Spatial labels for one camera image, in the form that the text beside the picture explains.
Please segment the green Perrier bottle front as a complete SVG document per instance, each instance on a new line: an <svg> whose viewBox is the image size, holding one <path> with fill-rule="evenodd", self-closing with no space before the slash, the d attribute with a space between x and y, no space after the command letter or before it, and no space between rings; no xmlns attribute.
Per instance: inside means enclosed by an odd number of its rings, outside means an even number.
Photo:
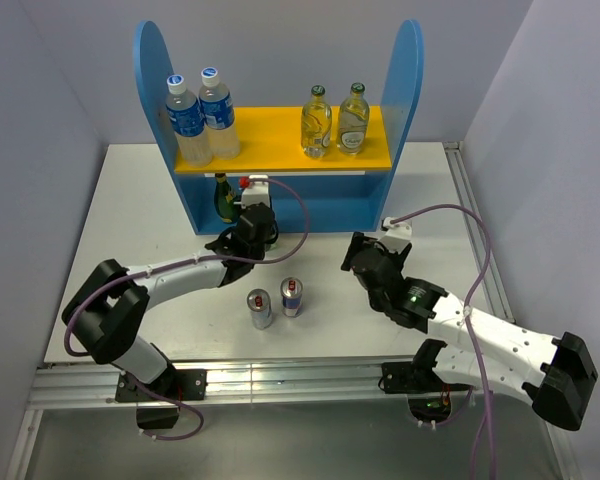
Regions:
<svg viewBox="0 0 600 480"><path fill-rule="evenodd" d="M224 223L235 223L240 211L240 208L235 204L236 192L225 173L216 173L214 177L216 181L214 190L216 213Z"/></svg>

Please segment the blue Red Bull can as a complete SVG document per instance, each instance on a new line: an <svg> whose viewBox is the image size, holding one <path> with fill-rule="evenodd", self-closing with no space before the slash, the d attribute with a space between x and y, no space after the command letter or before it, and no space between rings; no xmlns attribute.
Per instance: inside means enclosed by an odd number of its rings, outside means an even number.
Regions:
<svg viewBox="0 0 600 480"><path fill-rule="evenodd" d="M280 286L283 314L296 317L302 305L303 284L295 277L285 278Z"/></svg>

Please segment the silver Red Bull can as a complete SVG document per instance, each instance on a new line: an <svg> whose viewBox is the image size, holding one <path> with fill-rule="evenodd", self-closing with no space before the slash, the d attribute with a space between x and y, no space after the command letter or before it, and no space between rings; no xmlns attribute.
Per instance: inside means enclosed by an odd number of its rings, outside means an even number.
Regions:
<svg viewBox="0 0 600 480"><path fill-rule="evenodd" d="M246 298L253 326L258 330L268 328L273 322L271 299L264 289L254 289Z"/></svg>

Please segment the clear Chang soda bottle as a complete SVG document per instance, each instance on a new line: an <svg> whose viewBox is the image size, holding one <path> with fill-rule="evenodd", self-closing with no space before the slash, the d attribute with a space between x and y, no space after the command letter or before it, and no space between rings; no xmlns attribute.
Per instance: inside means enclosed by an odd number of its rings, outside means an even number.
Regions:
<svg viewBox="0 0 600 480"><path fill-rule="evenodd" d="M310 158L323 157L331 140L332 109L325 95L324 86L314 85L311 98L302 108L301 146Z"/></svg>
<svg viewBox="0 0 600 480"><path fill-rule="evenodd" d="M344 154L359 153L366 138L370 106L364 98L365 90L363 83L354 82L339 108L337 146Z"/></svg>

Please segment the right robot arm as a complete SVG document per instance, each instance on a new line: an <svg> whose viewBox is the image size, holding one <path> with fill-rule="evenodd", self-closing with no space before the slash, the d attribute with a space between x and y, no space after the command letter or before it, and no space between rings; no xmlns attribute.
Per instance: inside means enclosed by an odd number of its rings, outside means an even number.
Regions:
<svg viewBox="0 0 600 480"><path fill-rule="evenodd" d="M580 429L598 372L579 336L537 333L479 309L423 279L405 277L411 247L391 250L386 239L356 232L342 263L366 290L371 308L424 334L409 361L382 366L387 394L432 393L487 385L532 407L546 422Z"/></svg>

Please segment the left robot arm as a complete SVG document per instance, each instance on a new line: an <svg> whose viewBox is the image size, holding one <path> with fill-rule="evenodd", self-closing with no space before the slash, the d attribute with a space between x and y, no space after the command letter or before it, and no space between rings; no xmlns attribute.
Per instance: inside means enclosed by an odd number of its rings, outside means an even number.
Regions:
<svg viewBox="0 0 600 480"><path fill-rule="evenodd" d="M61 314L98 364L111 364L134 376L152 399L178 393L177 374L169 359L138 335L149 309L197 290L220 288L249 273L265 256L275 230L273 210L263 203L247 207L235 225L199 253L154 267L126 268L116 260L100 262Z"/></svg>

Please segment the blue and yellow wooden shelf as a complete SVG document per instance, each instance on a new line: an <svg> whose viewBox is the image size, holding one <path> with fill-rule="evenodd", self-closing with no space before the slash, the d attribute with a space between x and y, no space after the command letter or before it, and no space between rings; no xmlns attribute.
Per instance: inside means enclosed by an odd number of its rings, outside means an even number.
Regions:
<svg viewBox="0 0 600 480"><path fill-rule="evenodd" d="M363 149L356 155L330 146L320 159L307 157L300 146L298 106L239 107L240 155L190 167L179 152L166 112L166 80L174 69L158 26L152 21L140 22L133 45L140 103L184 212L198 235L215 235L227 226L213 205L217 173L262 173L293 188L298 199L278 185L271 188L283 233L300 233L305 226L313 233L376 230L417 109L424 60L421 26L414 19L406 20L396 35L381 101L371 109Z"/></svg>

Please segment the right plastic water bottle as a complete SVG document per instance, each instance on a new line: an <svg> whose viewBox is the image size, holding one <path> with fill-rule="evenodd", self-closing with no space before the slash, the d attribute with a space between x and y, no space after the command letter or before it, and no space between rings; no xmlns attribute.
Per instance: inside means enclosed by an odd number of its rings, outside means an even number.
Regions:
<svg viewBox="0 0 600 480"><path fill-rule="evenodd" d="M235 126L233 99L215 67L206 67L201 71L198 98L209 129L213 155L223 159L237 157L241 145Z"/></svg>

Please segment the plastic water bottle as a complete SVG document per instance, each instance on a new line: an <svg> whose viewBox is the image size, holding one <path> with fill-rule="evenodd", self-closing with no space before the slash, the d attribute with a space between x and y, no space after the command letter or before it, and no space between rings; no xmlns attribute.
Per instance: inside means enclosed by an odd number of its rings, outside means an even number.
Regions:
<svg viewBox="0 0 600 480"><path fill-rule="evenodd" d="M206 67L201 71L198 98L209 129L213 155L223 159L237 157L241 145L235 126L233 99L215 67Z"/></svg>
<svg viewBox="0 0 600 480"><path fill-rule="evenodd" d="M184 161L194 167L208 165L212 151L197 96L182 75L170 75L166 84L166 110Z"/></svg>

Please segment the left plastic water bottle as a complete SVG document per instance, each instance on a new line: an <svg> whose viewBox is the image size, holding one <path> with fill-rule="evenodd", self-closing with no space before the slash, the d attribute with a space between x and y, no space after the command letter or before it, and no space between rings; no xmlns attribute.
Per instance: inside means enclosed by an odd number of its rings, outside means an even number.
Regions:
<svg viewBox="0 0 600 480"><path fill-rule="evenodd" d="M208 165L212 151L197 96L182 75L170 75L166 84L166 110L184 161L194 167Z"/></svg>

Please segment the aluminium right side rail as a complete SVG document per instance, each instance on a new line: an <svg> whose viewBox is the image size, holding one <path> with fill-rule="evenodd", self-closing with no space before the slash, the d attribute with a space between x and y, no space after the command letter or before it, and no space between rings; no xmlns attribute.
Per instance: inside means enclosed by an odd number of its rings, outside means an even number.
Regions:
<svg viewBox="0 0 600 480"><path fill-rule="evenodd" d="M459 204L471 210L477 216L480 216L475 195L464 165L461 146L461 142L444 142L443 150L459 198ZM481 227L472 218L467 218L465 225L477 266L481 268L486 255L486 237ZM494 315L514 323L515 320L494 256L490 257L489 266L482 280L482 289L490 311Z"/></svg>

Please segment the aluminium front rail frame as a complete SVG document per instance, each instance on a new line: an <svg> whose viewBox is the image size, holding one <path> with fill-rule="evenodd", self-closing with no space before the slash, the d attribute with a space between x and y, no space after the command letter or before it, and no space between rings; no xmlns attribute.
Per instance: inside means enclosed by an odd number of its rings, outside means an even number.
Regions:
<svg viewBox="0 0 600 480"><path fill-rule="evenodd" d="M200 435L152 442L111 367L49 365L35 377L11 479L466 479L481 409L435 430L379 389L378 358L194 362L206 377Z"/></svg>

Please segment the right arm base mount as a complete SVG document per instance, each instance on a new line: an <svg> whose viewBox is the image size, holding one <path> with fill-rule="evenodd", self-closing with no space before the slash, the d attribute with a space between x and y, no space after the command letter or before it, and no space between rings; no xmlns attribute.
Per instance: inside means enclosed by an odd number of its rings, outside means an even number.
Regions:
<svg viewBox="0 0 600 480"><path fill-rule="evenodd" d="M445 383L412 361L382 363L378 388L386 395L405 396L409 419L431 430L452 423L469 406L473 394L472 387Z"/></svg>

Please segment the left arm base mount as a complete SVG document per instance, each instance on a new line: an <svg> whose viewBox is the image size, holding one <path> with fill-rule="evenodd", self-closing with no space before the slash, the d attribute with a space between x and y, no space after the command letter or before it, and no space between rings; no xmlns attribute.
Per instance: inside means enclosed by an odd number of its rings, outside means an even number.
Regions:
<svg viewBox="0 0 600 480"><path fill-rule="evenodd" d="M144 384L128 372L119 374L114 400L116 403L136 404L136 425L141 434L161 441L176 441L197 435L205 420L190 401L203 401L207 387L205 369L176 369L168 366L153 383ZM180 415L191 413L198 419L195 429L186 434L167 435Z"/></svg>

